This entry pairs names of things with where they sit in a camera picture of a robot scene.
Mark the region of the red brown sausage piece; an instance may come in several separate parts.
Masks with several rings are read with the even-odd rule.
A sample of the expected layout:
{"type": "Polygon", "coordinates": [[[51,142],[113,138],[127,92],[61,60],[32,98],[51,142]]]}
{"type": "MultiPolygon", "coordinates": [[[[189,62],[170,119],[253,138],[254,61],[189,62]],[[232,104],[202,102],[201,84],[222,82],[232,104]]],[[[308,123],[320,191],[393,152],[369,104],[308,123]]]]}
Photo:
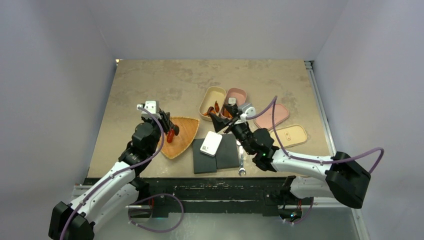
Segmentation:
{"type": "Polygon", "coordinates": [[[216,113],[220,112],[220,107],[219,107],[219,104],[218,104],[217,101],[214,103],[214,110],[215,110],[216,113]]]}

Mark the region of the sushi roll with seaweed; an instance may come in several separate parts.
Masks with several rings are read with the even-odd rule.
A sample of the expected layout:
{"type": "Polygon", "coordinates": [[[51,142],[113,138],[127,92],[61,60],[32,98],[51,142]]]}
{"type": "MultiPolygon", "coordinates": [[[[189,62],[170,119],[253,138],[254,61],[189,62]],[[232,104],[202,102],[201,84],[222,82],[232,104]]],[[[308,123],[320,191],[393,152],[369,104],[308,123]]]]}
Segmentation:
{"type": "Polygon", "coordinates": [[[235,105],[237,103],[237,99],[235,97],[229,97],[228,98],[228,104],[229,105],[235,105]]]}

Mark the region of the pink lunch box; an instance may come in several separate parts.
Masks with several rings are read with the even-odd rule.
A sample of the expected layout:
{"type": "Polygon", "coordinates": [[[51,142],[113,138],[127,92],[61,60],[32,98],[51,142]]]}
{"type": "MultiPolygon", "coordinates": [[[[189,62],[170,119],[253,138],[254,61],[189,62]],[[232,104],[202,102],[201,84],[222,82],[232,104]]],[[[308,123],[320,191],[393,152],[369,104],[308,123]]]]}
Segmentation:
{"type": "Polygon", "coordinates": [[[224,105],[228,104],[228,98],[230,98],[230,97],[237,99],[236,104],[239,107],[240,105],[242,105],[246,102],[247,93],[246,93],[245,90],[240,89],[240,88],[236,88],[236,87],[230,88],[227,91],[225,99],[224,99],[224,103],[223,103],[223,105],[220,109],[220,117],[223,118],[223,119],[228,119],[228,118],[225,117],[225,106],[224,105]]]}

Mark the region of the pink lunch box lid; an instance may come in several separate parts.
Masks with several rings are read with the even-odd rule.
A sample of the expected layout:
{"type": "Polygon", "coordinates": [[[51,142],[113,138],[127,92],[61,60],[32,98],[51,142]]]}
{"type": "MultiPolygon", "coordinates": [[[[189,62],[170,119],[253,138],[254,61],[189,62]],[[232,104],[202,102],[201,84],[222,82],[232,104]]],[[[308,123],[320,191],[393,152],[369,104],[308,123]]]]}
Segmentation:
{"type": "MultiPolygon", "coordinates": [[[[273,128],[272,111],[273,111],[273,107],[271,106],[267,111],[265,111],[261,116],[257,117],[253,121],[254,124],[260,129],[265,128],[267,130],[271,130],[273,128]]],[[[284,120],[286,120],[289,117],[289,115],[290,113],[284,105],[282,105],[281,103],[275,104],[274,118],[273,118],[275,125],[282,123],[284,120]]]]}

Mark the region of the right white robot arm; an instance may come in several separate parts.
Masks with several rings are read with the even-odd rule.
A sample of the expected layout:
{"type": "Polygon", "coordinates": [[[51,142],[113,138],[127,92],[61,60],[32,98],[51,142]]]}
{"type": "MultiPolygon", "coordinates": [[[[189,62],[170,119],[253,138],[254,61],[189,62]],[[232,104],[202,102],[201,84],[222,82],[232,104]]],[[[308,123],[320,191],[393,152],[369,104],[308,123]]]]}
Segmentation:
{"type": "Polygon", "coordinates": [[[349,208],[362,208],[371,174],[356,161],[349,161],[346,153],[313,156],[286,151],[274,144],[266,128],[251,131],[248,120],[256,116],[252,104],[224,104],[223,108],[231,115],[230,119],[208,112],[216,132],[232,133],[260,170],[293,173],[280,191],[284,202],[292,204],[298,199],[323,197],[334,198],[349,208]]]}

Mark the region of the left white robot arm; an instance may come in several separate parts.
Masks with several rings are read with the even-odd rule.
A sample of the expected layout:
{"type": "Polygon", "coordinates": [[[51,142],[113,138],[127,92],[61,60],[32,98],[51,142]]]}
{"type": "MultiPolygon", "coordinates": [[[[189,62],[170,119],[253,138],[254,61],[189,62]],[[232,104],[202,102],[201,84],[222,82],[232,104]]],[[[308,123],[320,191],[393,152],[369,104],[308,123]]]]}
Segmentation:
{"type": "Polygon", "coordinates": [[[48,236],[53,240],[92,240],[121,209],[149,199],[149,184],[140,173],[160,152],[170,130],[179,133],[169,112],[142,110],[140,123],[126,149],[109,172],[70,203],[59,202],[52,210],[48,236]]]}

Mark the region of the cream lunch box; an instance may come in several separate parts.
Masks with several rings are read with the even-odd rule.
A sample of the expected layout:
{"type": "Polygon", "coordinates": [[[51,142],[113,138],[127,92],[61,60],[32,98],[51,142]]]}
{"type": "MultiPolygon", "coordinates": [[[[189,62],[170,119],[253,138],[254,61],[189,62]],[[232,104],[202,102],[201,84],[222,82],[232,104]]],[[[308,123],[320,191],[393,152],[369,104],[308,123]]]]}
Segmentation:
{"type": "Polygon", "coordinates": [[[227,91],[224,88],[218,86],[211,86],[206,90],[203,99],[200,103],[198,112],[200,117],[208,122],[211,122],[211,118],[208,115],[204,115],[210,107],[215,109],[215,103],[217,103],[219,110],[222,109],[224,101],[227,96],[227,91]]]}

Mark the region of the cream lunch box lid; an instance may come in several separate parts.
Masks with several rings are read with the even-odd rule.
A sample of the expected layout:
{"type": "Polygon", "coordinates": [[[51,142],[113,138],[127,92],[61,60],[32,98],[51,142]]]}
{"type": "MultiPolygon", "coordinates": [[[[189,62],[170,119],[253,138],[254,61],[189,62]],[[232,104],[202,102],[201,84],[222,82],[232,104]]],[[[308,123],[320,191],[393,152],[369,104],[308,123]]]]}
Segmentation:
{"type": "Polygon", "coordinates": [[[285,149],[304,144],[308,139],[307,132],[299,124],[294,124],[284,128],[277,128],[276,132],[271,130],[269,133],[271,138],[274,139],[274,144],[280,147],[276,137],[276,135],[278,135],[285,149]]]}

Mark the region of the woven bamboo basket tray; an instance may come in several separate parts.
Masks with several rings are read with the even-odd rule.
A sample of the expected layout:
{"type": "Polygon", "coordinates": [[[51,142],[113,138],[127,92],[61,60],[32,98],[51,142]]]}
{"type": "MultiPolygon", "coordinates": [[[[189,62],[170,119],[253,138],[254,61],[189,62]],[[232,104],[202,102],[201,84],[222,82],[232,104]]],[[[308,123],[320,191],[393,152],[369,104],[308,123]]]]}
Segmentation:
{"type": "Polygon", "coordinates": [[[200,120],[185,116],[171,117],[171,121],[179,126],[179,134],[174,136],[172,143],[167,142],[167,133],[160,152],[172,160],[181,155],[193,142],[198,132],[200,120]]]}

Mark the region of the white power bank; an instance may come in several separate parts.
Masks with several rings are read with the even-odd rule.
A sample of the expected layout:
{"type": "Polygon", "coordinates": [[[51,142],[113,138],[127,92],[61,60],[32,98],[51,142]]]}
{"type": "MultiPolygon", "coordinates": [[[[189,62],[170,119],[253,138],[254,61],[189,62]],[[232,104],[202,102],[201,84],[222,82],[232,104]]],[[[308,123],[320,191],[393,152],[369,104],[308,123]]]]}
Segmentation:
{"type": "Polygon", "coordinates": [[[223,136],[219,133],[208,131],[199,150],[202,154],[214,157],[218,151],[223,136]]]}

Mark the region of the right black foam block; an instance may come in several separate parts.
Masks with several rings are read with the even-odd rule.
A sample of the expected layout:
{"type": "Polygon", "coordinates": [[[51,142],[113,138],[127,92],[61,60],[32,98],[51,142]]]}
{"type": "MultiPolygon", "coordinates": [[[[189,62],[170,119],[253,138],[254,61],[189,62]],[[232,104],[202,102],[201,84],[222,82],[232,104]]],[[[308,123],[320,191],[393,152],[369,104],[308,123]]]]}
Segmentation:
{"type": "Polygon", "coordinates": [[[216,167],[218,170],[239,167],[239,152],[236,138],[233,134],[223,134],[217,149],[216,167]]]}

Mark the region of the black foam block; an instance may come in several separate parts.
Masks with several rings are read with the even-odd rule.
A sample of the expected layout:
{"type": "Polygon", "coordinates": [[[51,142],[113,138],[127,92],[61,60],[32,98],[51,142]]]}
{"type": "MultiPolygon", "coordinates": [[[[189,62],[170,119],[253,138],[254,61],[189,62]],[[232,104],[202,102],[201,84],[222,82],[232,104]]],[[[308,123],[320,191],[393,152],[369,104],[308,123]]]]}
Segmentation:
{"type": "Polygon", "coordinates": [[[194,139],[192,142],[193,172],[194,174],[208,174],[217,172],[215,156],[209,156],[200,151],[204,139],[194,139]]]}
{"type": "Polygon", "coordinates": [[[236,138],[233,134],[223,134],[217,149],[216,167],[218,170],[239,167],[239,152],[236,138]]]}

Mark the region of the left black foam block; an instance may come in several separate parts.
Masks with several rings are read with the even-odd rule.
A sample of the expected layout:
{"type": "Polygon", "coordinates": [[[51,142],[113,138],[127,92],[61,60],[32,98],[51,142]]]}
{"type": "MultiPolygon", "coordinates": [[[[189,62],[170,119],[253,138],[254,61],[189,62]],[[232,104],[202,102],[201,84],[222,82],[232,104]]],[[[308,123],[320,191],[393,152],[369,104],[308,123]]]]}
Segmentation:
{"type": "Polygon", "coordinates": [[[194,139],[192,142],[193,172],[194,174],[208,174],[217,172],[215,156],[209,156],[200,151],[204,139],[194,139]]]}

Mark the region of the silver open-end wrench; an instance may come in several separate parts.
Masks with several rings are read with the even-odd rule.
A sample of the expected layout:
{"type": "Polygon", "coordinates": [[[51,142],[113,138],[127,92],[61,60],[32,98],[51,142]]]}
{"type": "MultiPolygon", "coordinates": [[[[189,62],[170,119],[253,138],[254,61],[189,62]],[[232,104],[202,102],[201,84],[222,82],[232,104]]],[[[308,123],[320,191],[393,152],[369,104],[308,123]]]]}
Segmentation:
{"type": "Polygon", "coordinates": [[[238,158],[239,158],[238,175],[242,177],[246,175],[246,170],[244,168],[244,148],[238,140],[236,141],[236,144],[238,146],[238,158]]]}

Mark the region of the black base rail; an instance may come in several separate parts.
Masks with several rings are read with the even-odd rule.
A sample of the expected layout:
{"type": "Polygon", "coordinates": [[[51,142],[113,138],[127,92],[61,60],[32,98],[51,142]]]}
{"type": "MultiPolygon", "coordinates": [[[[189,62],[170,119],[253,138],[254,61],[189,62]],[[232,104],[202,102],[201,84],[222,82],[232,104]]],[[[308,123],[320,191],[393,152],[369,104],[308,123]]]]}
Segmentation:
{"type": "Polygon", "coordinates": [[[295,199],[282,190],[287,177],[140,177],[149,184],[143,210],[154,218],[170,213],[261,214],[298,220],[313,200],[295,199]]]}

